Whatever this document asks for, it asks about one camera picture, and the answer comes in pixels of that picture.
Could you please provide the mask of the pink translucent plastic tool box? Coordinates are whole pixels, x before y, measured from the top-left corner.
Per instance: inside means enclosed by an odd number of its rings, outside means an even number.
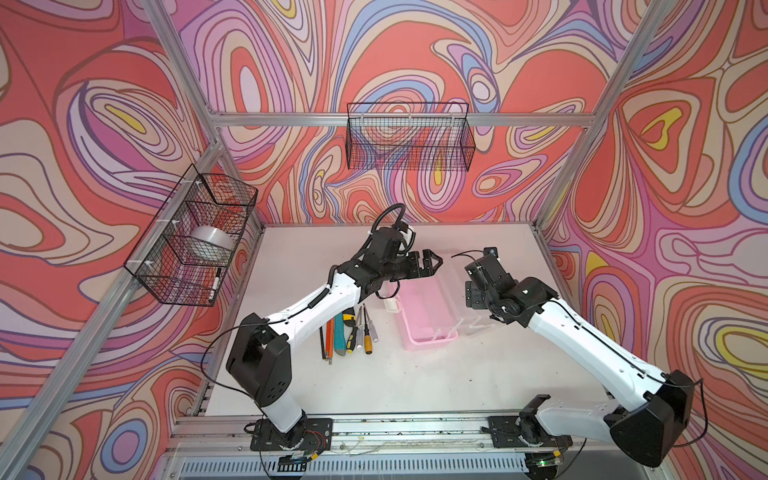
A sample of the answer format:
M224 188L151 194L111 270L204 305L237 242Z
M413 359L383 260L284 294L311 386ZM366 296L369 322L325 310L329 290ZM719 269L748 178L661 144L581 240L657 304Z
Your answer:
M382 287L384 308L395 316L405 350L436 349L501 327L488 311L466 306L468 261L464 256L452 258L431 277Z

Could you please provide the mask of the red handled hex key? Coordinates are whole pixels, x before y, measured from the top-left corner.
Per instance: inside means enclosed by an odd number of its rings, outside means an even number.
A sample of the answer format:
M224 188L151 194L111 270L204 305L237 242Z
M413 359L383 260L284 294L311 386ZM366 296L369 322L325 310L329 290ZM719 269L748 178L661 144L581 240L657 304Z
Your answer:
M330 319L325 325L325 358L329 365L332 364L334 354L334 319Z

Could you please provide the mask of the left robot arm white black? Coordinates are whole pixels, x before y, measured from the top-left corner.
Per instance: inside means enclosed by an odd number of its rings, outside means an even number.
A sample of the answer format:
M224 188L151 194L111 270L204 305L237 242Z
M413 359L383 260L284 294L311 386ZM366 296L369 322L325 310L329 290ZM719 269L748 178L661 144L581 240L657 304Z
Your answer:
M384 283L428 278L443 265L432 250L415 251L414 236L402 221L378 227L349 260L330 268L324 285L265 318L250 314L241 321L225 367L275 430L305 430L306 413L289 393L294 348Z

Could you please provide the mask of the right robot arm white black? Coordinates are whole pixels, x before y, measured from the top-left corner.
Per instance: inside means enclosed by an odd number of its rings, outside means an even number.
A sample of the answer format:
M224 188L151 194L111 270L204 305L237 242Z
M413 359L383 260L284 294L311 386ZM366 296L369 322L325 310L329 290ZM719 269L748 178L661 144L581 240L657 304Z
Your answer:
M465 300L491 319L527 328L597 379L609 399L567 402L539 394L520 411L513 432L537 445L560 436L611 442L635 462L658 467L687 428L697 389L685 373L665 372L614 342L535 277L516 280L487 247L468 263Z

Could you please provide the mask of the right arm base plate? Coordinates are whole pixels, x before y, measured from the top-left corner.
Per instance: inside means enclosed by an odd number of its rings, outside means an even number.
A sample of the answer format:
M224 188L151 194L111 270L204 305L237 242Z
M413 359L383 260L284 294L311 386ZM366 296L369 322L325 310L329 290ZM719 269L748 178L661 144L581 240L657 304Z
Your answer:
M568 449L573 445L570 436L550 435L534 418L489 416L487 422L481 432L491 437L495 448Z

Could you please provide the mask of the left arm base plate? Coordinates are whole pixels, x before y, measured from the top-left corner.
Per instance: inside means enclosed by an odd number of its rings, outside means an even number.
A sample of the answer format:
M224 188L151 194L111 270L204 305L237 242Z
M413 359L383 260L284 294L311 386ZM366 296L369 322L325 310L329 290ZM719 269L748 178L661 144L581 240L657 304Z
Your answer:
M246 424L244 432L251 436L252 451L301 451L320 454L332 445L333 426L331 418L301 419L291 430L283 433L268 419L259 419Z

